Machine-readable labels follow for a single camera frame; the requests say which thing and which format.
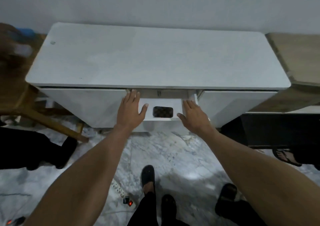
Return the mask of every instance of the wooden leg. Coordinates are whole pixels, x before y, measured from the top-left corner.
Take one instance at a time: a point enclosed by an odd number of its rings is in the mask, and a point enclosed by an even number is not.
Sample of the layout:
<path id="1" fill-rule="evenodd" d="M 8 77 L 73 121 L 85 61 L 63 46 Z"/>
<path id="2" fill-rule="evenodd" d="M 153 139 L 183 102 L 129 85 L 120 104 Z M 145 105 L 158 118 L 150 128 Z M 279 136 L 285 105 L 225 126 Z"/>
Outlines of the wooden leg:
<path id="1" fill-rule="evenodd" d="M 86 143 L 89 141 L 89 138 L 82 136 L 81 133 L 77 133 L 76 131 L 73 131 L 72 129 L 63 126 L 62 124 L 52 120 L 49 117 L 46 117 L 45 115 L 42 115 L 41 113 L 38 113 L 37 111 L 31 108 L 22 109 L 21 115 L 28 117 L 59 133 L 75 138 L 76 140 L 79 140 L 81 142 Z"/>

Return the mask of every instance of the wall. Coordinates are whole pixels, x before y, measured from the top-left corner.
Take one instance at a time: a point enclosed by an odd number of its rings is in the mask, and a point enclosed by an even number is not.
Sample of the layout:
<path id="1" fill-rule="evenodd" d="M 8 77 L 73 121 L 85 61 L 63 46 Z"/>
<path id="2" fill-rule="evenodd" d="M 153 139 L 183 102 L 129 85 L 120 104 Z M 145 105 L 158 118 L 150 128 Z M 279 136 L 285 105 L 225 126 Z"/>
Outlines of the wall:
<path id="1" fill-rule="evenodd" d="M 57 21 L 320 34 L 320 0 L 0 0 L 0 22 L 48 32 Z"/>

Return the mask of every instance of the power strip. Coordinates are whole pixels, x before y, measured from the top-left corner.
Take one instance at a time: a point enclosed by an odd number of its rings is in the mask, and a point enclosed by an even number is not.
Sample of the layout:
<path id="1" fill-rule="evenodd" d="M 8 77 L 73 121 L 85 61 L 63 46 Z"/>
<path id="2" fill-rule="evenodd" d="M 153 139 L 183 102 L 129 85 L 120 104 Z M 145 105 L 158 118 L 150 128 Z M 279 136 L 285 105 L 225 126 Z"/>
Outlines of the power strip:
<path id="1" fill-rule="evenodd" d="M 119 194 L 120 198 L 123 200 L 123 204 L 127 204 L 130 208 L 135 209 L 136 204 L 134 203 L 132 197 L 121 187 L 115 179 L 111 181 L 111 188 L 113 188 L 116 193 Z"/>

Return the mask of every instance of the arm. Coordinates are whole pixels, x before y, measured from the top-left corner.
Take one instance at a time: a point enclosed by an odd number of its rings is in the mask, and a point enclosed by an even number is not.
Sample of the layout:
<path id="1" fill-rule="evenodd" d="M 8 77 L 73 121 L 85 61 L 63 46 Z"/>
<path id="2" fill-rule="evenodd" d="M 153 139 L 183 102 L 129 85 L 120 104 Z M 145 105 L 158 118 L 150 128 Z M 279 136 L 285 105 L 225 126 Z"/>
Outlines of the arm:
<path id="1" fill-rule="evenodd" d="M 220 134 L 192 101 L 183 125 L 201 137 L 267 225 L 320 225 L 320 188 L 304 174 Z"/>
<path id="2" fill-rule="evenodd" d="M 93 225 L 99 217 L 125 143 L 145 118 L 138 113 L 140 93 L 122 99 L 117 124 L 109 135 L 84 154 L 48 188 L 25 226 Z"/>

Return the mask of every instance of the black sandal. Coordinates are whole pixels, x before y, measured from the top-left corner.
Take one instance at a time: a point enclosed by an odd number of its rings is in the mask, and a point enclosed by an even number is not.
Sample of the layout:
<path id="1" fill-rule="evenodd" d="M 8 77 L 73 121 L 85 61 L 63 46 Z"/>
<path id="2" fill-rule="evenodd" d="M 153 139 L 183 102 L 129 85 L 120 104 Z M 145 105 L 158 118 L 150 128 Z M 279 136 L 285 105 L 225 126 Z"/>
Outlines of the black sandal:
<path id="1" fill-rule="evenodd" d="M 302 164 L 296 164 L 296 163 L 292 162 L 292 161 L 287 157 L 287 155 L 285 154 L 285 151 L 292 153 L 292 151 L 291 151 L 290 149 L 273 149 L 273 150 L 272 150 L 272 153 L 273 153 L 273 155 L 274 155 L 278 160 L 281 160 L 282 162 L 285 162 L 285 163 L 288 163 L 288 164 L 291 164 L 291 165 L 294 165 L 294 166 L 297 166 L 297 167 L 302 166 Z M 283 156 L 284 156 L 287 160 L 284 160 L 284 159 L 280 158 L 280 157 L 278 156 L 278 153 L 277 153 L 277 152 L 281 152 L 281 153 L 283 154 Z"/>
<path id="2" fill-rule="evenodd" d="M 162 222 L 173 222 L 177 216 L 177 205 L 173 196 L 166 194 L 161 201 L 161 219 Z"/>
<path id="3" fill-rule="evenodd" d="M 218 198 L 217 204 L 214 208 L 214 211 L 218 216 L 221 216 L 219 205 L 221 201 L 231 201 L 234 202 L 235 197 L 237 195 L 237 187 L 234 184 L 227 183 L 222 187 L 222 190 L 220 192 L 220 196 Z"/>
<path id="4" fill-rule="evenodd" d="M 149 183 L 149 182 L 153 182 L 153 190 L 154 192 L 155 190 L 155 175 L 154 175 L 154 168 L 152 165 L 147 165 L 142 169 L 141 172 L 141 184 L 142 184 L 142 189 L 144 187 L 145 184 Z"/>

